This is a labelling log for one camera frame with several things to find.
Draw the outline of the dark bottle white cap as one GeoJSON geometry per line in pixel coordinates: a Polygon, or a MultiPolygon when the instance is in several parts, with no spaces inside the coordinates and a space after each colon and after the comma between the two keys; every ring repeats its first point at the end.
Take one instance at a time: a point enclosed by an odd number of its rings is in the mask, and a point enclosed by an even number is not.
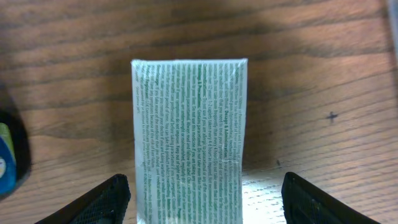
{"type": "Polygon", "coordinates": [[[19,114],[1,110],[1,200],[25,182],[31,162],[28,134],[19,114]]]}

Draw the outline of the white green medicine box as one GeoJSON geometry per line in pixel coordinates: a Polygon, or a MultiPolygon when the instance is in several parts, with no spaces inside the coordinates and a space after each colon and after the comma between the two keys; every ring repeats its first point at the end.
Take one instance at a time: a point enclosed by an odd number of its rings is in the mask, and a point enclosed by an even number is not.
{"type": "Polygon", "coordinates": [[[133,60],[139,223],[241,223],[248,60],[133,60]]]}

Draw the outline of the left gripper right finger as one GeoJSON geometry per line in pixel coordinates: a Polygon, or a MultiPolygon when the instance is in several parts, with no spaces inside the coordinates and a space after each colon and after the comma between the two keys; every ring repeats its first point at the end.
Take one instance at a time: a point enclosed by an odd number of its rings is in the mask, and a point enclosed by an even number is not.
{"type": "Polygon", "coordinates": [[[287,224],[379,224],[294,172],[285,174],[281,194],[287,224]]]}

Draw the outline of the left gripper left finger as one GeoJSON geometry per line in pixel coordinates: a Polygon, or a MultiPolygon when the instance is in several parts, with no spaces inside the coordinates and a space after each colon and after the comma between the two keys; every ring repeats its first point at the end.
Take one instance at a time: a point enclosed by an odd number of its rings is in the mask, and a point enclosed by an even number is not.
{"type": "Polygon", "coordinates": [[[127,176],[116,174],[37,224],[122,224],[130,199],[127,176]]]}

